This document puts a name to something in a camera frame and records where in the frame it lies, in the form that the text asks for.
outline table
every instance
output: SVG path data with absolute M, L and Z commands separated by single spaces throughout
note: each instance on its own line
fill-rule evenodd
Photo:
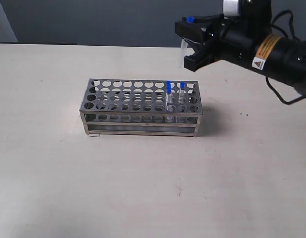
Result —
M 306 238 L 306 100 L 179 53 L 0 44 L 0 238 Z M 86 136 L 89 78 L 199 81 L 199 137 Z

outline metal rack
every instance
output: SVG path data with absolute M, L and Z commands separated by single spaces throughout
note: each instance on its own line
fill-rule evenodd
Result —
M 90 79 L 80 107 L 86 134 L 196 137 L 202 119 L 199 84 L 187 81 L 179 104 L 180 82 L 172 81 L 172 106 L 166 110 L 166 81 Z

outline test tube rack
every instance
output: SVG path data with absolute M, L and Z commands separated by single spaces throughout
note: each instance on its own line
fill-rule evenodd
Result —
M 166 81 L 90 79 L 80 115 L 87 135 L 171 135 L 197 137 L 202 119 L 199 84 L 186 81 L 183 103 L 172 81 L 166 110 Z

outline stainless steel test tube rack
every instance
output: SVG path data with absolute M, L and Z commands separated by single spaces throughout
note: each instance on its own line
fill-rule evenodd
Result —
M 90 79 L 80 108 L 86 134 L 197 137 L 202 119 L 199 84 L 185 82 L 179 104 L 180 82 L 172 81 L 172 104 L 166 110 L 166 81 Z

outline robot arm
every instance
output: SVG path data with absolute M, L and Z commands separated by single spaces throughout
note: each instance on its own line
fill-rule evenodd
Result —
M 182 18 L 175 32 L 195 50 L 184 66 L 191 71 L 226 60 L 266 76 L 268 86 L 285 104 L 306 98 L 306 42 L 272 34 L 270 0 L 224 0 L 223 14 Z M 268 78 L 296 89 L 301 97 L 286 102 Z

